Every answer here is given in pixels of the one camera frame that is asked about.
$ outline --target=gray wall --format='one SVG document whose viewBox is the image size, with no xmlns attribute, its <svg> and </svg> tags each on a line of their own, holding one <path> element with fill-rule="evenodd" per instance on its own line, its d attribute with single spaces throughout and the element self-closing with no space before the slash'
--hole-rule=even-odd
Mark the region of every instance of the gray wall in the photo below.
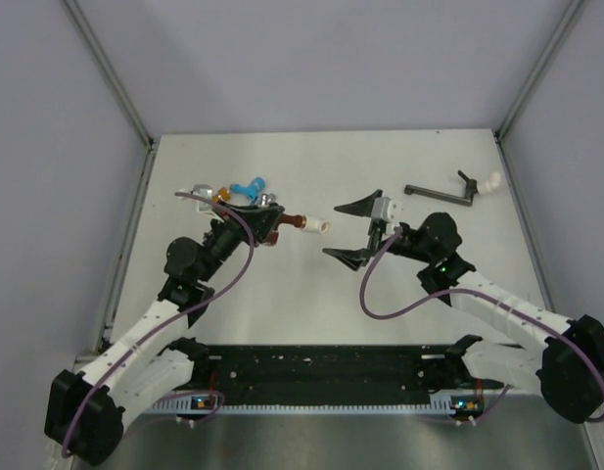
<svg viewBox="0 0 604 470">
<path fill-rule="evenodd" d="M 82 0 L 154 135 L 497 127 L 568 0 Z"/>
<path fill-rule="evenodd" d="M 556 305 L 604 322 L 604 0 L 592 0 L 507 142 Z"/>
<path fill-rule="evenodd" d="M 60 2 L 0 2 L 0 469 L 42 468 L 143 159 Z"/>
</svg>

